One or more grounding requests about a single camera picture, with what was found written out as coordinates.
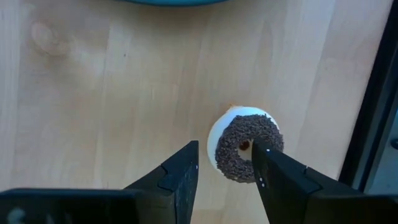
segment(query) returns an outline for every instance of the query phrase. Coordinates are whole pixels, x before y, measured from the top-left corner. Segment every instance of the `wooden surface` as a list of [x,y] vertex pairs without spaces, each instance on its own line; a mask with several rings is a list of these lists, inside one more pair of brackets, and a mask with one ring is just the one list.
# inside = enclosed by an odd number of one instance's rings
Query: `wooden surface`
[[119,189],[198,139],[192,223],[264,223],[256,186],[210,166],[211,125],[263,108],[288,155],[337,177],[390,5],[1,0],[0,189]]

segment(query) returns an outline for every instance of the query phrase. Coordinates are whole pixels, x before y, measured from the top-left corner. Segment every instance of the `chocolate sprinkle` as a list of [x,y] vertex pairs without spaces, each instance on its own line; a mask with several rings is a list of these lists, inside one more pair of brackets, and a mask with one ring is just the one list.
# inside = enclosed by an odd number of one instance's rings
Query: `chocolate sprinkle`
[[239,183],[253,183],[251,161],[242,159],[237,148],[247,139],[261,138],[274,149],[283,151],[284,140],[277,126],[265,115],[235,117],[223,131],[216,148],[217,168],[228,179]]

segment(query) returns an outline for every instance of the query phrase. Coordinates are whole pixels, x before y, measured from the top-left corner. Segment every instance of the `dark edge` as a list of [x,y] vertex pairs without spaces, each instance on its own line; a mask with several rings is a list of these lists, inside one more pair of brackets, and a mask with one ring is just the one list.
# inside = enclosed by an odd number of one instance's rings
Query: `dark edge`
[[[398,63],[395,62],[395,71],[397,71],[398,69]],[[371,170],[369,172],[369,176],[368,176],[368,180],[366,181],[366,185],[364,187],[364,192],[368,192],[368,190],[372,187],[373,184],[373,180],[376,176],[377,173],[377,168],[379,167],[384,149],[387,147],[388,144],[390,144],[390,142],[388,142],[389,136],[390,136],[390,132],[391,132],[391,128],[394,124],[394,120],[396,118],[396,114],[397,114],[397,110],[396,108],[398,108],[398,91],[395,94],[394,97],[394,102],[392,104],[392,109],[390,110],[390,113],[387,117],[387,121],[386,121],[386,127],[384,128],[383,132],[382,132],[382,137],[380,140],[380,143],[378,145],[378,149],[376,151],[376,155],[374,156],[374,160],[373,160],[373,164],[371,167]]]
[[363,192],[397,91],[398,1],[392,3],[339,181]]

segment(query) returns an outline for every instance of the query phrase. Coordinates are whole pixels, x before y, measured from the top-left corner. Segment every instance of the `wooden table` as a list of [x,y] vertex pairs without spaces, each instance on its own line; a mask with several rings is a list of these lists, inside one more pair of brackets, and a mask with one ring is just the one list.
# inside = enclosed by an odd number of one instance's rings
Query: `wooden table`
[[264,223],[256,186],[210,166],[211,125],[263,108],[288,155],[336,178],[390,6],[2,0],[0,188],[119,189],[198,139],[192,223]]

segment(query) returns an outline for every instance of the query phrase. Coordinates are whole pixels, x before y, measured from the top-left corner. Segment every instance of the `blue plate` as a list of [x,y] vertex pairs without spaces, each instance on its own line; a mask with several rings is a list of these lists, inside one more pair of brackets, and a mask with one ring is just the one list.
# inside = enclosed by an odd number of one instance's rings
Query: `blue plate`
[[203,4],[212,4],[226,0],[124,0],[141,4],[151,4],[155,6],[200,6]]

